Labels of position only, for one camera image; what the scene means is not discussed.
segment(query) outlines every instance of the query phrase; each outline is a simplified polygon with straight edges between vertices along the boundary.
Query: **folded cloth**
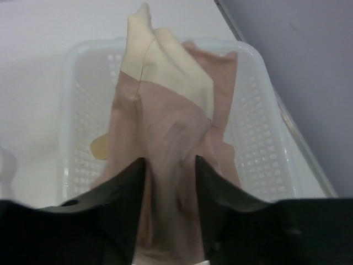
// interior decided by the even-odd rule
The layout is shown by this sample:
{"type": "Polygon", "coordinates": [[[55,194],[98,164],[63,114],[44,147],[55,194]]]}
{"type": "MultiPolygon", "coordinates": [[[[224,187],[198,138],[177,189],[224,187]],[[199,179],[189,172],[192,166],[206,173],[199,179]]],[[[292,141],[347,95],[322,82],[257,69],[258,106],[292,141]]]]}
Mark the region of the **folded cloth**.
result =
{"type": "Polygon", "coordinates": [[[92,187],[136,158],[147,159],[137,236],[142,252],[165,252],[183,265],[204,260],[195,156],[239,186],[234,149],[223,142],[236,70],[235,52],[218,56],[191,41],[181,45],[168,29],[153,29],[146,4],[129,17],[107,164],[92,187]]]}

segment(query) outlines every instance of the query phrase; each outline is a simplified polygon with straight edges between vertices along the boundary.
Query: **white surface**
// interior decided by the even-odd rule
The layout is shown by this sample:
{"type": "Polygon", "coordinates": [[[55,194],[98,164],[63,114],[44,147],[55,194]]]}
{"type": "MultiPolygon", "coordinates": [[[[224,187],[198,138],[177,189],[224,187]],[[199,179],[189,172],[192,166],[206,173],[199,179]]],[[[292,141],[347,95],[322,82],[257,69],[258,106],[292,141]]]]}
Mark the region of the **white surface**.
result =
{"type": "Polygon", "coordinates": [[[291,153],[294,158],[297,175],[302,188],[302,194],[304,198],[324,198],[326,195],[321,189],[318,181],[313,175],[308,163],[302,156],[297,144],[291,136],[288,128],[283,123],[286,133],[288,135],[288,141],[290,144],[291,153]]]}
{"type": "Polygon", "coordinates": [[[353,1],[221,0],[340,197],[353,197],[353,1]]]}
{"type": "MultiPolygon", "coordinates": [[[[216,54],[238,53],[236,87],[224,140],[234,146],[242,188],[267,201],[301,197],[280,110],[261,55],[239,41],[193,38],[216,54]]],[[[59,201],[89,190],[103,170],[90,143],[108,130],[125,38],[84,42],[67,58],[63,79],[59,201]]]]}
{"type": "MultiPolygon", "coordinates": [[[[83,40],[125,36],[126,18],[141,2],[0,3],[0,140],[18,160],[13,184],[20,202],[36,207],[57,203],[59,87],[67,49],[83,40]]],[[[149,3],[154,24],[171,28],[175,35],[234,40],[212,0],[149,3]]],[[[303,175],[313,178],[310,171],[303,175]]],[[[315,183],[310,187],[307,196],[317,188],[315,183]]]]}

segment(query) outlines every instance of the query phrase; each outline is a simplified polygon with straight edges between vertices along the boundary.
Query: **white plastic basket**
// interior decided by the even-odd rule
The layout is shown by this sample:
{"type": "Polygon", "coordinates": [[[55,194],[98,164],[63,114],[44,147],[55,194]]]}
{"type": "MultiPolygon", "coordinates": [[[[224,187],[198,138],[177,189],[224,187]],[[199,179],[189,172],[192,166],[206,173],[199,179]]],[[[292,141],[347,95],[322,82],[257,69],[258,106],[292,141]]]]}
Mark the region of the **white plastic basket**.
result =
{"type": "MultiPolygon", "coordinates": [[[[236,87],[225,142],[236,151],[244,190],[273,201],[300,197],[295,167],[276,97],[260,54],[246,43],[192,39],[217,54],[237,51],[236,87]]],[[[104,161],[90,153],[90,143],[108,130],[125,39],[89,41],[69,53],[63,73],[58,200],[89,189],[104,161]]]]}

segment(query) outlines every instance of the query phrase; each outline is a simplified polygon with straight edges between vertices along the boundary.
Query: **white table surface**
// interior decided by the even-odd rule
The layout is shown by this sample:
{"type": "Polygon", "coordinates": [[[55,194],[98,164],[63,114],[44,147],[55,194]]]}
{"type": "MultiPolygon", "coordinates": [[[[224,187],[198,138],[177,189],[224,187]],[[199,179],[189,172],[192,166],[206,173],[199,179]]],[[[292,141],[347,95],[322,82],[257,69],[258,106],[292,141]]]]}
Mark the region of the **white table surface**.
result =
{"type": "MultiPolygon", "coordinates": [[[[74,44],[126,35],[138,0],[0,1],[0,144],[18,169],[16,200],[35,207],[57,204],[57,140],[63,59],[74,44]]],[[[177,36],[234,40],[212,0],[150,0],[153,25],[177,36]]],[[[290,139],[305,197],[323,197],[290,139]]]]}

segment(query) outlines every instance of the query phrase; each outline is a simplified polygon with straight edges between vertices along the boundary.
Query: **fabric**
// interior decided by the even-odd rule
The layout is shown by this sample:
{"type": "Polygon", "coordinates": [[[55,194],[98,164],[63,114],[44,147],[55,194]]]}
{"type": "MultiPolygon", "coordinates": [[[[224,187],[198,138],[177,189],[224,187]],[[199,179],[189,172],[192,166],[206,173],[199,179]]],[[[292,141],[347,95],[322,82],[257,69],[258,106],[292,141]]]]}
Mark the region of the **fabric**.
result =
{"type": "Polygon", "coordinates": [[[128,21],[127,49],[111,110],[107,164],[93,187],[145,157],[140,252],[135,263],[143,263],[141,254],[164,259],[161,253],[175,264],[199,263],[204,254],[195,156],[203,156],[239,186],[234,149],[223,142],[237,54],[217,56],[189,41],[180,45],[169,30],[152,29],[148,6],[128,21]]]}

